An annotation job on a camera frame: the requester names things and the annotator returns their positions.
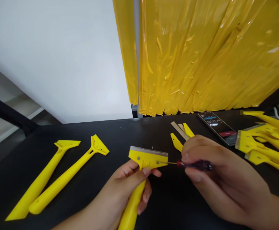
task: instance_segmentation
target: yellow plastic wrap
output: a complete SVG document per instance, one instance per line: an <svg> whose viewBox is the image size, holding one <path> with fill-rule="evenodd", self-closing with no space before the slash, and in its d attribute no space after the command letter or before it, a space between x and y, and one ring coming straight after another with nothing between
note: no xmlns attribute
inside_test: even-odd
<svg viewBox="0 0 279 230"><path fill-rule="evenodd" d="M138 104L138 77L133 1L113 0L130 103Z"/></svg>
<svg viewBox="0 0 279 230"><path fill-rule="evenodd" d="M258 106L279 88L279 0L141 0L139 112Z"/></svg>

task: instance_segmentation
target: wrist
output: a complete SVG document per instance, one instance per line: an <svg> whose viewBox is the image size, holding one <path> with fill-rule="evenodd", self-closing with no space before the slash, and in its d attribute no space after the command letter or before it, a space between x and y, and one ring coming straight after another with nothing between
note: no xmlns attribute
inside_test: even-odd
<svg viewBox="0 0 279 230"><path fill-rule="evenodd" d="M279 197L271 194L270 200L255 210L251 219L247 226L253 230L279 230Z"/></svg>

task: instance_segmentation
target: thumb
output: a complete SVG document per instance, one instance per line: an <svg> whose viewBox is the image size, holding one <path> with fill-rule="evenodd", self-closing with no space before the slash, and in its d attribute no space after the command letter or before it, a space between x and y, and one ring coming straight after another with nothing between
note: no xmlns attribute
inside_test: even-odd
<svg viewBox="0 0 279 230"><path fill-rule="evenodd" d="M151 169L144 168L125 179L125 191L131 194L149 176Z"/></svg>
<svg viewBox="0 0 279 230"><path fill-rule="evenodd" d="M205 172L186 168L185 173L219 217L229 220L230 215L239 209L238 205Z"/></svg>

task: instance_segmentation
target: finger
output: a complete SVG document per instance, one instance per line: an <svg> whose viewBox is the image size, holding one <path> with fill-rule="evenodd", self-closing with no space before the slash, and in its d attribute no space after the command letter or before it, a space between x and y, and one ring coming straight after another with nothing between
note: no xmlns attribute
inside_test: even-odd
<svg viewBox="0 0 279 230"><path fill-rule="evenodd" d="M241 160L239 156L221 145L214 146L195 146L185 152L182 161L187 164L197 162L199 160L208 160L213 165L233 166L237 160Z"/></svg>
<svg viewBox="0 0 279 230"><path fill-rule="evenodd" d="M158 169L152 169L151 174L153 174L156 177L161 177L162 173Z"/></svg>
<svg viewBox="0 0 279 230"><path fill-rule="evenodd" d="M152 194L151 184L150 184L149 179L147 179L146 184L145 184L145 188L144 188L144 191L143 191L143 202L144 203L146 203L146 204L148 203L151 194Z"/></svg>
<svg viewBox="0 0 279 230"><path fill-rule="evenodd" d="M148 201L149 201L149 198L150 198L151 194L152 194L151 184L150 184L149 179L147 179L146 184L145 184L145 188L144 188L144 191L143 191L142 199L140 200L140 203L137 207L138 215L140 215L141 213L143 213L143 211L145 211L145 209L148 205Z"/></svg>
<svg viewBox="0 0 279 230"><path fill-rule="evenodd" d="M139 168L138 164L133 160L129 160L127 163L120 166L113 175L115 178L121 178L123 176L128 177L133 174L136 168Z"/></svg>
<svg viewBox="0 0 279 230"><path fill-rule="evenodd" d="M209 139L209 138L206 138L204 136L201 136L201 135L195 135L194 137L188 139L184 145L183 145L183 149L182 149L182 156L185 155L185 153L195 147L195 146L205 146L205 145L213 145L213 146L220 146L219 144L217 144L215 141Z"/></svg>
<svg viewBox="0 0 279 230"><path fill-rule="evenodd" d="M142 214L146 208L147 208L147 204L143 201L143 199L141 199L141 201L137 207L137 214L138 215Z"/></svg>
<svg viewBox="0 0 279 230"><path fill-rule="evenodd" d="M192 180L210 208L219 217L232 221L234 220L233 215L242 216L242 209L204 172L186 168L185 173Z"/></svg>
<svg viewBox="0 0 279 230"><path fill-rule="evenodd" d="M151 169L147 167L124 179L126 193L131 194L138 185L147 179L150 172Z"/></svg>

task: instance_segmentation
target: screwdriver handle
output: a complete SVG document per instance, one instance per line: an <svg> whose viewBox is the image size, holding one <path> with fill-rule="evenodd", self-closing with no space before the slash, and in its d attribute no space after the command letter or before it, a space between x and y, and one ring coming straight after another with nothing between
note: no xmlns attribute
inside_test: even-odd
<svg viewBox="0 0 279 230"><path fill-rule="evenodd" d="M213 165L209 161L200 160L192 164L185 164L183 161L177 161L177 166L179 168L195 168L200 171L212 171Z"/></svg>

